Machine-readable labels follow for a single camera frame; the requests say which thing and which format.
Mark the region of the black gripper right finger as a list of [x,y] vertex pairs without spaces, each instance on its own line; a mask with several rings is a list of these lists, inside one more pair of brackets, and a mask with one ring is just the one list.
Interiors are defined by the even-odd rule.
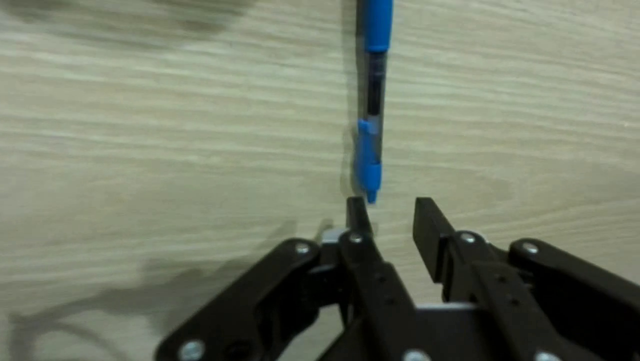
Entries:
[[415,202],[412,240],[432,282],[440,282],[445,275],[446,244],[455,236],[455,227],[436,200],[419,196]]

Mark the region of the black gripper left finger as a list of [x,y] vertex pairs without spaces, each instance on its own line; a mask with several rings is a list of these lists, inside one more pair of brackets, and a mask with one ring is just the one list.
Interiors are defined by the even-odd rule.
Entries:
[[373,236],[373,223],[369,220],[367,200],[363,196],[347,199],[347,227],[360,237]]

